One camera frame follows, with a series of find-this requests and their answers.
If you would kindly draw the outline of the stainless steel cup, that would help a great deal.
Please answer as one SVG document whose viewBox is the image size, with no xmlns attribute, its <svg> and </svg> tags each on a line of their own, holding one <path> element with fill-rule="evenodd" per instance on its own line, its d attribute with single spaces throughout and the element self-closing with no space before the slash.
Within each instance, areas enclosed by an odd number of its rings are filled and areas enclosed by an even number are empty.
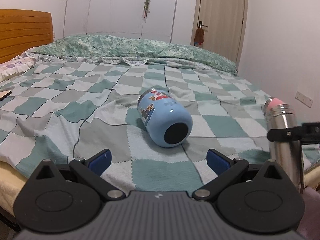
<svg viewBox="0 0 320 240">
<path fill-rule="evenodd" d="M 272 105 L 275 98 L 268 100 L 264 106 L 264 116 L 267 123 L 267 130 L 289 129 L 297 126 L 294 110 L 290 105 L 280 103 Z M 298 140 L 291 141 L 269 141 L 270 155 L 287 173 L 296 189 L 304 192 L 304 162 L 303 151 Z"/>
</svg>

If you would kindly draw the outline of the pink cup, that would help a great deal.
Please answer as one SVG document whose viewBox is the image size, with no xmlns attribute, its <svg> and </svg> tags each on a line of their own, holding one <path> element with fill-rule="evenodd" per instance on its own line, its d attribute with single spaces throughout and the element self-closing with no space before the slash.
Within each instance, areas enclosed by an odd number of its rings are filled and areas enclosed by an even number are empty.
<svg viewBox="0 0 320 240">
<path fill-rule="evenodd" d="M 283 102 L 282 100 L 274 96 L 269 97 L 263 106 L 264 117 L 267 117 L 268 115 L 272 115 L 272 116 L 280 115 L 282 113 L 283 105 L 286 105 L 286 103 Z"/>
</svg>

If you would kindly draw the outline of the light blue cartoon cup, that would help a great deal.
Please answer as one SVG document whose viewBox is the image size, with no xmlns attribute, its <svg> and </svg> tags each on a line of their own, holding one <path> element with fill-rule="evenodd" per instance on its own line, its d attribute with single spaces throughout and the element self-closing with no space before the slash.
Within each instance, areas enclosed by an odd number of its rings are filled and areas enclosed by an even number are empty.
<svg viewBox="0 0 320 240">
<path fill-rule="evenodd" d="M 191 114 L 164 90 L 146 90 L 138 100 L 137 109 L 150 138 L 158 146 L 178 146 L 191 133 Z"/>
</svg>

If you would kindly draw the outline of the green checkered blanket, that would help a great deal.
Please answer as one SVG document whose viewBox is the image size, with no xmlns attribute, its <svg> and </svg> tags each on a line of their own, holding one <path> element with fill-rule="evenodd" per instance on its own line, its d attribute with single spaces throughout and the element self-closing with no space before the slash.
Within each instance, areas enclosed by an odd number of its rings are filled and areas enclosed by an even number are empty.
<svg viewBox="0 0 320 240">
<path fill-rule="evenodd" d="M 183 144 L 151 140 L 137 110 L 149 88 L 169 92 L 191 114 Z M 11 91 L 1 102 L 1 161 L 26 177 L 43 159 L 65 164 L 108 149 L 103 178 L 123 191 L 192 192 L 215 177 L 206 164 L 211 148 L 253 164 L 270 157 L 267 94 L 213 68 L 38 62 L 1 89 Z"/>
</svg>

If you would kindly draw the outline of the brown flat board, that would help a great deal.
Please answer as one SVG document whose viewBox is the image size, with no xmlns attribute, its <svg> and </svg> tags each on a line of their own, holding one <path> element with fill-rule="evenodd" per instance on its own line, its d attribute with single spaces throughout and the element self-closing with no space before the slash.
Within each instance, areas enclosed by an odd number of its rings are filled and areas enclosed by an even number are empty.
<svg viewBox="0 0 320 240">
<path fill-rule="evenodd" d="M 10 90 L 0 91 L 0 100 L 2 101 L 11 94 Z"/>
</svg>

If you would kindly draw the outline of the green floral quilt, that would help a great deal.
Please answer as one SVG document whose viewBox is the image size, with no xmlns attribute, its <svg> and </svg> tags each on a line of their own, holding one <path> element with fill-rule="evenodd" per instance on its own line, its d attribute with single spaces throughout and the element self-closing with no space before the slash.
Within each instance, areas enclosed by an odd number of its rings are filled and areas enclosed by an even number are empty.
<svg viewBox="0 0 320 240">
<path fill-rule="evenodd" d="M 199 47 L 106 34 L 66 36 L 50 44 L 28 49 L 26 53 L 47 60 L 57 58 L 70 62 L 109 64 L 124 62 L 130 66 L 155 63 L 178 68 L 214 69 L 234 76 L 238 74 L 233 61 Z"/>
</svg>

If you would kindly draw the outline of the white patterned pillow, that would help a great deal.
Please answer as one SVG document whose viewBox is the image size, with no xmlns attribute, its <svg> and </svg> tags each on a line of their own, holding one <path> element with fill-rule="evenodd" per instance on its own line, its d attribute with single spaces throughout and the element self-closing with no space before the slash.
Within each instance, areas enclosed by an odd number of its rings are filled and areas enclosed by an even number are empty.
<svg viewBox="0 0 320 240">
<path fill-rule="evenodd" d="M 14 59 L 1 64 L 0 82 L 21 75 L 33 68 L 36 58 L 29 56 L 17 56 Z"/>
</svg>

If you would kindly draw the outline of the beige wooden door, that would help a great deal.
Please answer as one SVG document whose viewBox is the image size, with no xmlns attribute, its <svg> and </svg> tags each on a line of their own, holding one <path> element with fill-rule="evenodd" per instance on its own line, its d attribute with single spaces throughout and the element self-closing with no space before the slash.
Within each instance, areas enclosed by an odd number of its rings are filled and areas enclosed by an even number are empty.
<svg viewBox="0 0 320 240">
<path fill-rule="evenodd" d="M 248 0 L 196 0 L 191 44 L 196 30 L 204 31 L 199 47 L 239 65 L 246 30 Z"/>
</svg>

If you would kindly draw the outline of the orange wooden headboard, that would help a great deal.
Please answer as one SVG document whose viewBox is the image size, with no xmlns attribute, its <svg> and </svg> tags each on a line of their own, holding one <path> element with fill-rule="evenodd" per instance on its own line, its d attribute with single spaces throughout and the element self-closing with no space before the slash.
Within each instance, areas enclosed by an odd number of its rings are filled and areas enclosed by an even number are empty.
<svg viewBox="0 0 320 240">
<path fill-rule="evenodd" d="M 24 51 L 52 43 L 54 40 L 52 15 L 49 12 L 1 10 L 1 63 Z"/>
</svg>

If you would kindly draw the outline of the white wardrobe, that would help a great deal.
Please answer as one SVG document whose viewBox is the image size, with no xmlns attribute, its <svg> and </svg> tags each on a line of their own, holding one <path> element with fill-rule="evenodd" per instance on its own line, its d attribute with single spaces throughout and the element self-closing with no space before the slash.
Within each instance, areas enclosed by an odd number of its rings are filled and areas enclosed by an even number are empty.
<svg viewBox="0 0 320 240">
<path fill-rule="evenodd" d="M 108 34 L 172 41 L 176 0 L 151 0 L 146 21 L 144 0 L 67 0 L 63 34 Z"/>
</svg>

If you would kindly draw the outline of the hanging wardrobe charm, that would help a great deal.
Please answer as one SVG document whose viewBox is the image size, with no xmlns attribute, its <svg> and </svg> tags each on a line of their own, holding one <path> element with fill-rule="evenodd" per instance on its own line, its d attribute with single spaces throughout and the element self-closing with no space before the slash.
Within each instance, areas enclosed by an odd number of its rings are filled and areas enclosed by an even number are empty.
<svg viewBox="0 0 320 240">
<path fill-rule="evenodd" d="M 150 7 L 151 0 L 144 0 L 144 9 L 143 9 L 143 19 L 146 21 L 149 13 L 149 7 Z"/>
</svg>

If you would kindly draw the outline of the white wall switch plate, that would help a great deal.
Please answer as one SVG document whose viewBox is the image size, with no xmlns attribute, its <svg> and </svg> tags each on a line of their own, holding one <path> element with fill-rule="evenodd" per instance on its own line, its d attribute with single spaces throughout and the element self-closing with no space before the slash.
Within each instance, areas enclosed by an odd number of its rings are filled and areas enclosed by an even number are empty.
<svg viewBox="0 0 320 240">
<path fill-rule="evenodd" d="M 301 93 L 299 91 L 296 92 L 295 99 L 298 100 L 299 102 L 301 102 L 302 104 L 306 105 L 309 108 L 312 107 L 313 100 L 310 97 L 304 95 L 303 93 Z"/>
</svg>

